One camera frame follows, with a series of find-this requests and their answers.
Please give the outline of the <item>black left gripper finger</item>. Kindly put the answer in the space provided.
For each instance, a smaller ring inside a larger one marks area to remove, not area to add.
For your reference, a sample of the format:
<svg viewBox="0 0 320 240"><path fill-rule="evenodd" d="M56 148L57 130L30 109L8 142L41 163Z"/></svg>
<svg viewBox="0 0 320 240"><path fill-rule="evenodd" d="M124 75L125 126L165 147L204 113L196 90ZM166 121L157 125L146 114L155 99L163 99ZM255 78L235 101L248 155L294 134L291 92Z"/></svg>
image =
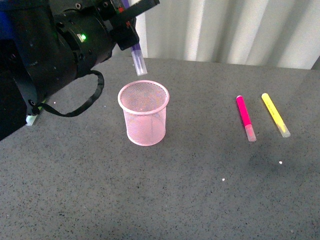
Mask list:
<svg viewBox="0 0 320 240"><path fill-rule="evenodd" d="M108 3L108 7L101 12L104 21L129 21L160 4L159 0L140 0L126 8L121 0L106 0L105 2Z"/></svg>

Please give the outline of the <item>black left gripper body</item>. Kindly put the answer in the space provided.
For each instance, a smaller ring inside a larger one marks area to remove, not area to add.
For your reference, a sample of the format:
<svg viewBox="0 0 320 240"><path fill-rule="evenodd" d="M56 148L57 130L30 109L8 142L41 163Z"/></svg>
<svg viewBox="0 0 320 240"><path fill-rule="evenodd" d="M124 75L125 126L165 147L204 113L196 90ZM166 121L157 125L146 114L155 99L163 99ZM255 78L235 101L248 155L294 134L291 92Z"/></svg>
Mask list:
<svg viewBox="0 0 320 240"><path fill-rule="evenodd" d="M139 43L135 18L114 18L128 10L122 0L61 0L53 13L57 31L69 44L77 72L87 73L121 50Z"/></svg>

